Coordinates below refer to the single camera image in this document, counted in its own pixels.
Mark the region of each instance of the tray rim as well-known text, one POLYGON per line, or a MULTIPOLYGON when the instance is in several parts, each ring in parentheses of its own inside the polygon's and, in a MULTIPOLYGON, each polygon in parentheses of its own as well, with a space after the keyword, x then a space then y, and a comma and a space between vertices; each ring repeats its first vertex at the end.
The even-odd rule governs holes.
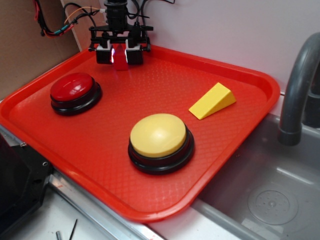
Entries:
MULTIPOLYGON (((231 155, 234 153, 235 146, 239 147, 242 144, 242 142, 255 129, 259 122, 268 114, 268 112, 270 111, 272 106, 278 101, 278 98, 280 96, 280 87, 276 80, 263 72, 232 65, 229 63, 219 62, 212 59, 207 59, 204 57, 194 56, 175 50, 170 50, 159 46, 152 46, 152 51, 147 54, 148 57, 157 58, 160 60, 209 72, 226 78, 231 78, 235 81, 249 83, 260 88, 265 93, 267 100, 266 104, 263 107, 261 107, 259 113, 252 117, 250 121, 250 126, 252 127, 243 128, 239 132, 239 134, 235 138, 233 138, 233 140, 229 143, 229 145, 226 147, 223 153, 217 157, 214 163, 205 171, 205 173, 192 186, 192 188, 186 192, 184 197, 179 202, 159 212, 137 211, 131 208, 128 204, 125 204, 122 201, 117 201, 117 197, 114 197, 114 195, 111 192, 109 192, 105 188, 100 187, 94 181, 87 178, 84 179, 82 177, 80 182, 80 179, 77 179, 77 177, 67 174, 69 178, 71 178, 77 184, 85 188, 91 194, 93 194, 96 190, 98 190, 99 192, 103 192, 103 196, 97 198, 103 203, 107 204, 112 209, 115 209, 115 211, 118 212, 121 216, 132 221, 142 223, 160 221, 172 215, 180 213, 184 209, 188 208, 194 201, 194 199, 197 197, 197 195, 201 192, 201 190, 220 170, 220 168, 224 165, 228 158, 231 157, 231 155), (237 77, 239 77, 239 79, 234 79, 233 77, 230 77, 230 75, 232 74, 237 74, 237 77), (248 75, 255 76, 255 80, 251 82, 245 81, 245 78, 248 75)), ((71 65, 74 65, 75 63, 81 63, 82 61, 87 60, 89 57, 94 57, 94 52, 88 52, 87 50, 84 50, 82 52, 77 53, 76 55, 72 56, 71 58, 67 59, 66 61, 62 62, 61 64, 55 66, 51 70, 45 72, 44 74, 32 80, 31 82, 27 83, 23 87, 14 91, 0 103, 0 124, 7 128, 14 135, 16 135, 18 138, 20 138, 22 141, 26 140, 25 142, 30 146, 36 146, 35 149, 44 157, 46 157, 49 161, 53 158, 61 159, 61 157, 59 157, 53 151, 46 149, 46 146, 43 146, 39 141, 37 141, 37 139, 34 139, 32 136, 28 135, 28 133, 24 132, 23 130, 16 127, 13 123, 11 123, 8 119, 8 116, 10 114, 10 107, 13 108, 18 103, 20 103, 21 100, 26 99, 30 95, 45 87, 47 84, 51 83, 53 79, 56 80, 57 78, 59 78, 59 76, 63 74, 62 69, 68 68, 71 65)), ((64 164, 67 165, 69 170, 72 170, 74 168, 73 165, 68 162, 65 162, 64 164)))

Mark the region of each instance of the brown wall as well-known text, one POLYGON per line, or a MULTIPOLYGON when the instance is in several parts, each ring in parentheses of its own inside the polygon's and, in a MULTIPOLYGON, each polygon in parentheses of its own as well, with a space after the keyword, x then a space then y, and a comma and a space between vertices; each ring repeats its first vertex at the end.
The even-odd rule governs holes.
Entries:
MULTIPOLYGON (((40 35, 32 0, 0 0, 0 100, 42 73, 79 52, 72 34, 40 35)), ((61 27, 60 0, 40 1, 47 25, 61 27)))

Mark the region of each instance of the wire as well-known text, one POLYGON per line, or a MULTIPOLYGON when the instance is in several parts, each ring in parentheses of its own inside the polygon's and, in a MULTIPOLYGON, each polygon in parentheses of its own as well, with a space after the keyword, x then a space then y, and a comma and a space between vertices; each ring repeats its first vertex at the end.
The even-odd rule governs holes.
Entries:
POLYGON ((131 0, 132 2, 133 2, 133 4, 135 5, 135 7, 136 7, 136 13, 135 14, 133 14, 133 13, 128 13, 128 18, 129 19, 135 19, 135 18, 137 18, 138 16, 139 16, 139 12, 140 12, 140 6, 139 6, 139 3, 137 2, 137 0, 131 0))
POLYGON ((90 8, 93 9, 92 7, 86 6, 86 7, 81 7, 80 5, 70 2, 67 3, 64 7, 63 7, 63 20, 62 20, 62 27, 60 29, 58 29, 57 31, 51 31, 49 29, 49 27, 47 26, 47 23, 45 21, 41 6, 40 6, 40 2, 39 0, 33 0, 33 4, 34 4, 34 9, 35 9, 35 14, 34 14, 34 20, 37 21, 40 25, 41 28, 41 35, 42 36, 46 36, 48 38, 55 38, 55 37, 59 37, 67 32, 69 32, 74 26, 75 24, 78 23, 78 19, 83 18, 88 16, 91 21, 93 22, 93 25, 96 27, 96 23, 94 21, 94 19, 92 18, 92 16, 94 16, 95 14, 97 14, 98 12, 100 12, 100 9, 98 8, 94 8, 95 11, 86 11, 85 8, 90 8), (79 14, 78 16, 76 16, 70 23, 66 24, 64 23, 64 18, 66 17, 66 13, 65 10, 67 8, 67 6, 69 5, 74 5, 76 7, 78 7, 79 9, 77 9, 76 11, 74 11, 71 15, 73 15, 74 13, 76 13, 78 10, 82 10, 84 13, 79 14))
POLYGON ((99 10, 100 11, 100 8, 96 8, 96 7, 91 7, 91 6, 83 6, 83 7, 80 7, 80 8, 78 8, 77 10, 75 10, 73 13, 71 13, 68 17, 67 17, 67 19, 64 21, 64 24, 66 24, 67 22, 68 22, 68 20, 71 18, 71 16, 73 15, 73 14, 75 14, 76 12, 78 12, 78 11, 80 11, 80 10, 83 10, 83 9, 94 9, 94 10, 99 10))
MULTIPOLYGON (((138 12, 138 15, 141 14, 141 18, 142 18, 142 22, 143 22, 143 25, 146 25, 146 21, 145 21, 145 18, 148 18, 145 16, 144 14, 144 8, 145 8, 145 4, 148 0, 143 0, 142 1, 142 4, 141 4, 141 7, 140 7, 140 12, 138 12)), ((161 1, 164 1, 166 3, 169 3, 169 4, 175 4, 176 0, 173 0, 173 1, 169 1, 169 0, 161 0, 161 1)))

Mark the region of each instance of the plastic tray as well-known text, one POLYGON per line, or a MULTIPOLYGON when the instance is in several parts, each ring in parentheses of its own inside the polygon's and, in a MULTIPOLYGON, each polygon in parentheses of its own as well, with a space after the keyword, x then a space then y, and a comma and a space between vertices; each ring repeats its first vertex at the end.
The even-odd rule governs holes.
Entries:
POLYGON ((83 51, 8 96, 0 123, 118 214, 148 223, 187 208, 279 95, 264 73, 161 47, 125 71, 97 64, 94 52, 83 51), (58 115, 50 88, 76 72, 101 85, 102 99, 82 114, 58 115), (198 120, 188 109, 217 82, 237 102, 198 120), (181 118, 195 140, 190 162, 167 175, 140 172, 127 152, 132 127, 156 113, 181 118))

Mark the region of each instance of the sink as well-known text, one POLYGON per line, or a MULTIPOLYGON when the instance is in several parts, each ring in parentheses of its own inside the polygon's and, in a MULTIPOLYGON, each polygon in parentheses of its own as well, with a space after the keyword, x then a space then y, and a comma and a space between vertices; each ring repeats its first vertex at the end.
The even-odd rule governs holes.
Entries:
POLYGON ((277 141, 278 124, 268 114, 198 201, 208 206, 207 216, 224 216, 229 228, 245 229, 243 239, 319 239, 320 131, 303 126, 301 142, 284 146, 277 141))

